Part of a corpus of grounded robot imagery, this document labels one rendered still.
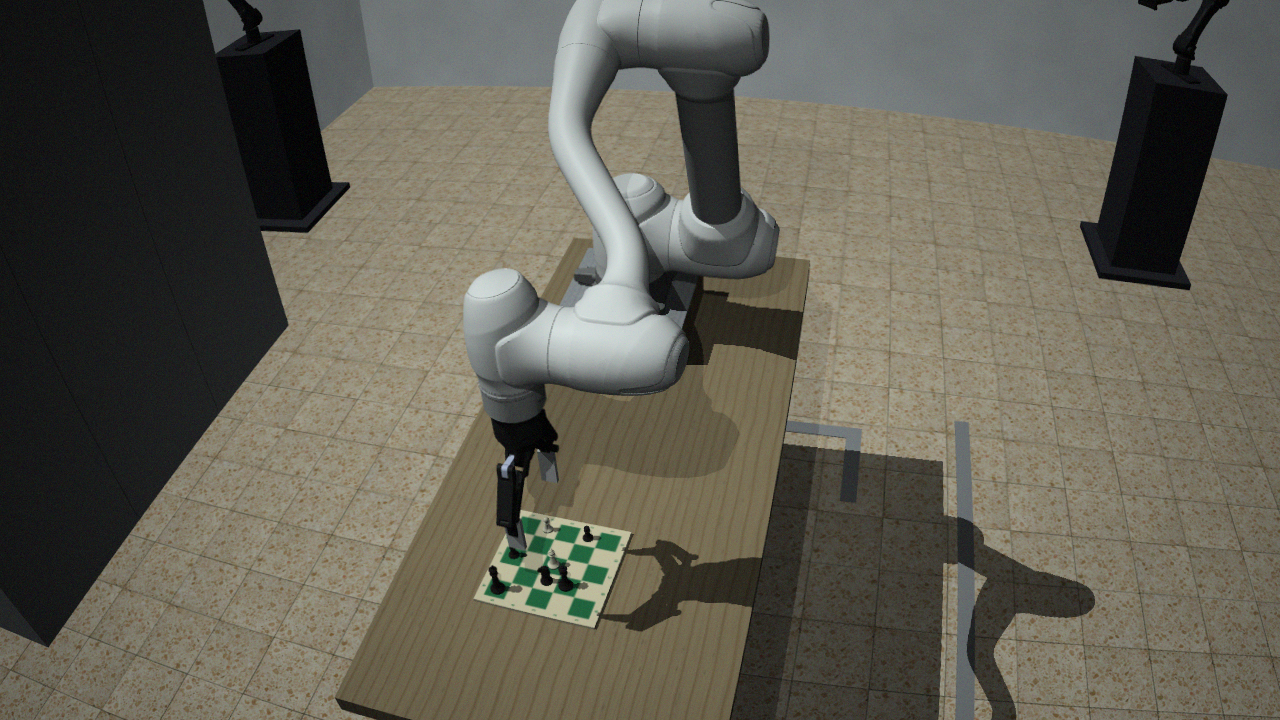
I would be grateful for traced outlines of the green and cream chessboard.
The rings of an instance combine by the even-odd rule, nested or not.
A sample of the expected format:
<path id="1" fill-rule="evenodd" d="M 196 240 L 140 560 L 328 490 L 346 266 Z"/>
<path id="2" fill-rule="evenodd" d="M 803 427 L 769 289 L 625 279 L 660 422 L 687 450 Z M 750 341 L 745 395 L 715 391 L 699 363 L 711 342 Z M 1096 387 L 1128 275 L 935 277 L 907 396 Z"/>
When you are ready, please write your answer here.
<path id="1" fill-rule="evenodd" d="M 497 566 L 506 591 L 492 593 L 493 582 L 486 570 L 474 601 L 595 630 L 632 532 L 524 510 L 520 518 L 527 548 L 515 548 L 518 559 L 509 559 L 504 536 L 489 566 Z M 544 518 L 549 518 L 553 527 L 548 534 L 543 532 Z M 590 527 L 591 542 L 582 541 L 584 527 Z M 567 578 L 573 583 L 571 591 L 559 589 L 558 568 L 549 568 L 552 584 L 541 585 L 538 568 L 550 561 L 549 550 L 554 550 L 556 560 L 567 568 Z"/>

